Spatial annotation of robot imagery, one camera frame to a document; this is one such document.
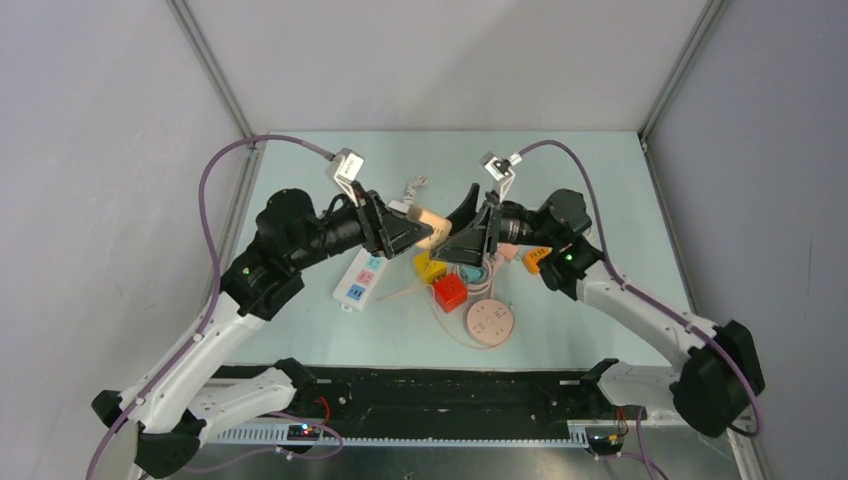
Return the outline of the pink round power strip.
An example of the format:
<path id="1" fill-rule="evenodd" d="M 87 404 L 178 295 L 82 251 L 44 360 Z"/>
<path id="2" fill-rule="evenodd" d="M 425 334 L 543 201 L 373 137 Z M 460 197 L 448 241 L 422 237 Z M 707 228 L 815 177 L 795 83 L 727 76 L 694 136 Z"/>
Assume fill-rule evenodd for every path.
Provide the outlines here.
<path id="1" fill-rule="evenodd" d="M 515 317 L 505 303 L 486 298 L 473 303 L 465 315 L 465 329 L 483 347 L 502 345 L 512 335 Z"/>

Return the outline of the light green table mat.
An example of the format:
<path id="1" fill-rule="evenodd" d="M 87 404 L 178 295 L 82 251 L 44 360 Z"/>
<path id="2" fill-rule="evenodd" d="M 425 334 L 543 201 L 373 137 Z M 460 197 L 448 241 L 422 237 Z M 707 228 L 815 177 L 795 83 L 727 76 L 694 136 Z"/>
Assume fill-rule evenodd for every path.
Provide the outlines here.
<path id="1" fill-rule="evenodd" d="M 428 177 L 417 203 L 445 215 L 472 183 L 491 176 L 479 163 L 487 152 L 524 151 L 509 198 L 537 208 L 555 190 L 582 193 L 602 225 L 616 270 L 667 305 L 689 302 L 638 138 L 627 132 L 308 132 L 330 151 L 350 148 L 365 162 L 358 180 L 385 200 L 406 183 Z M 304 289 L 276 318 L 230 356 L 233 365 L 270 364 L 292 357 L 312 366 L 450 369 L 587 369 L 605 358 L 660 365 L 663 357 L 609 316 L 548 290 L 520 260 L 496 275 L 496 297 L 515 315 L 501 346 L 479 350 L 464 330 L 463 310 L 442 314 L 416 284 L 413 253 L 392 260 L 362 312 L 345 312 L 332 292 L 354 259 L 346 252 L 303 274 Z"/>

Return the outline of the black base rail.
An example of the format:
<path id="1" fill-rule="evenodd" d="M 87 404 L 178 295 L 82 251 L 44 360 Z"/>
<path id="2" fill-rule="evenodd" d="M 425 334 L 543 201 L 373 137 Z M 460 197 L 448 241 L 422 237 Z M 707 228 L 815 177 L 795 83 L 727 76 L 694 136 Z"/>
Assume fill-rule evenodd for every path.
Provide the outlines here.
<path id="1" fill-rule="evenodd" d="M 310 366 L 288 414 L 327 420 L 347 440 L 567 440 L 617 407 L 580 370 L 475 371 Z"/>

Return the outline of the yellow cube socket adapter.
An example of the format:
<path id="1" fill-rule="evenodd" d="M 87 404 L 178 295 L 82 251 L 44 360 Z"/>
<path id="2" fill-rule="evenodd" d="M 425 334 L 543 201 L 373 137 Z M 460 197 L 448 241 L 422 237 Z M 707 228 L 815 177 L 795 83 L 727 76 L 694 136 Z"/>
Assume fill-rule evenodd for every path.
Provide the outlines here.
<path id="1" fill-rule="evenodd" d="M 416 278 L 424 285 L 432 285 L 448 274 L 447 264 L 432 260 L 428 251 L 415 255 L 412 265 Z"/>

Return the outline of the white multicolour power strip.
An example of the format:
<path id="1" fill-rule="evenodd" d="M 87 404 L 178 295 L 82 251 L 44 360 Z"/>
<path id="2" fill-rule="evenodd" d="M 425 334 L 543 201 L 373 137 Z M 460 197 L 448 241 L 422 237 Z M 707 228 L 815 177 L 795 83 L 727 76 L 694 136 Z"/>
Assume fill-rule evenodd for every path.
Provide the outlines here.
<path id="1" fill-rule="evenodd" d="M 403 197 L 390 200 L 388 207 L 397 213 L 407 214 L 415 203 L 418 190 L 427 183 L 426 175 L 413 178 L 406 184 Z M 385 257 L 371 254 L 362 247 L 332 292 L 332 297 L 340 308 L 345 312 L 364 311 L 388 263 L 389 260 Z"/>

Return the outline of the orange power strip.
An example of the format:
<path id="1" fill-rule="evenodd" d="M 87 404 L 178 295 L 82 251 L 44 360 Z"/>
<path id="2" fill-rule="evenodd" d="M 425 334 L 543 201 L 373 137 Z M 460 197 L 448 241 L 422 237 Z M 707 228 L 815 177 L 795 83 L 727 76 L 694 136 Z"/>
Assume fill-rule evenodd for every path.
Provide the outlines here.
<path id="1" fill-rule="evenodd" d="M 531 275 L 538 275 L 540 273 L 539 262 L 544 259 L 550 252 L 550 247 L 535 247 L 532 249 L 528 249 L 522 257 L 522 263 L 525 269 Z"/>

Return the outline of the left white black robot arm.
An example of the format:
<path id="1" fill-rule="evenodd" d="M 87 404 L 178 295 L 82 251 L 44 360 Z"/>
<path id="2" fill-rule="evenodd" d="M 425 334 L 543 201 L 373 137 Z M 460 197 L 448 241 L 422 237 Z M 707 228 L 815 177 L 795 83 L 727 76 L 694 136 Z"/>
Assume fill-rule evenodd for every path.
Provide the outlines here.
<path id="1" fill-rule="evenodd" d="M 93 400 L 93 410 L 111 431 L 134 435 L 132 462 L 147 477 L 173 475 L 210 438 L 255 417 L 308 413 L 316 380 L 290 358 L 216 395 L 204 396 L 201 389 L 238 346 L 303 289 L 305 269 L 360 247 L 391 259 L 432 233 L 429 225 L 361 187 L 339 209 L 323 214 L 315 212 L 305 191 L 278 191 L 256 224 L 251 243 L 171 351 L 135 385 L 104 390 Z"/>

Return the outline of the teal cube socket adapter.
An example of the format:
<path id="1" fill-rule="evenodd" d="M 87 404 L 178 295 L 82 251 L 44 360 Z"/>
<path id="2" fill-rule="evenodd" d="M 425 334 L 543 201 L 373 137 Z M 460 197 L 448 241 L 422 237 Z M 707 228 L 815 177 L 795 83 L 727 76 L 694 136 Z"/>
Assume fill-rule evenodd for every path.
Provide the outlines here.
<path id="1" fill-rule="evenodd" d="M 480 267 L 461 265 L 458 267 L 458 275 L 467 284 L 478 284 L 484 280 L 485 270 Z"/>

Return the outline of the small pink plug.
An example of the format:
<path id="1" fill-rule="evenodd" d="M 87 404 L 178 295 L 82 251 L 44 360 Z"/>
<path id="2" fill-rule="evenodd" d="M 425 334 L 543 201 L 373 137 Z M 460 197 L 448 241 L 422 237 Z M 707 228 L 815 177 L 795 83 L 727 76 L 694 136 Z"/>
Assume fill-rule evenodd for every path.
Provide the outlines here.
<path id="1" fill-rule="evenodd" d="M 496 253 L 505 262 L 512 262 L 519 253 L 519 247 L 510 243 L 500 243 Z"/>

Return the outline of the beige cube plug adapter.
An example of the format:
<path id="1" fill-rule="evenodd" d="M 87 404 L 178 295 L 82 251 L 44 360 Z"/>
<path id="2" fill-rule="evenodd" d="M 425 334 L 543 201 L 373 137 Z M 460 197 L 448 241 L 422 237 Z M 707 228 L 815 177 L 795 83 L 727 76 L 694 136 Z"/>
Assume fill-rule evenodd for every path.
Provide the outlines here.
<path id="1" fill-rule="evenodd" d="M 446 217 L 442 217 L 417 205 L 409 207 L 407 217 L 428 225 L 432 229 L 432 232 L 428 237 L 415 244 L 415 247 L 421 250 L 431 250 L 434 247 L 441 245 L 448 239 L 453 227 L 452 222 Z"/>

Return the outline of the red cube socket adapter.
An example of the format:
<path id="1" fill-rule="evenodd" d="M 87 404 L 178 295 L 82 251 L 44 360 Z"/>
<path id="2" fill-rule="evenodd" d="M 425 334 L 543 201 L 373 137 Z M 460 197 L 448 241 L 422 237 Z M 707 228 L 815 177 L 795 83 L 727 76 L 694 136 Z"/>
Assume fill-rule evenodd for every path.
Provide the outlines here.
<path id="1" fill-rule="evenodd" d="M 455 273 L 448 274 L 433 285 L 434 298 L 444 313 L 451 313 L 468 299 L 468 290 Z"/>

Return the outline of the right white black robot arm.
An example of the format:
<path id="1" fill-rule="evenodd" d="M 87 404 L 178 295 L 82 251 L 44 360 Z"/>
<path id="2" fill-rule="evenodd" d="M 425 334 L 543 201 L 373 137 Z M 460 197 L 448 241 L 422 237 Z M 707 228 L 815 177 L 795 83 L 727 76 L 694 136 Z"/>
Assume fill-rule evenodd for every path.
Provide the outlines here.
<path id="1" fill-rule="evenodd" d="M 549 290 L 608 315 L 668 362 L 667 367 L 599 363 L 580 392 L 588 414 L 602 418 L 630 405 L 667 410 L 716 438 L 753 408 L 765 381 L 750 330 L 735 320 L 719 325 L 674 310 L 616 272 L 583 235 L 591 219 L 581 193 L 559 189 L 535 210 L 494 192 L 483 202 L 478 195 L 479 187 L 472 186 L 453 213 L 459 226 L 432 250 L 433 258 L 478 267 L 500 241 L 547 247 L 538 265 Z"/>

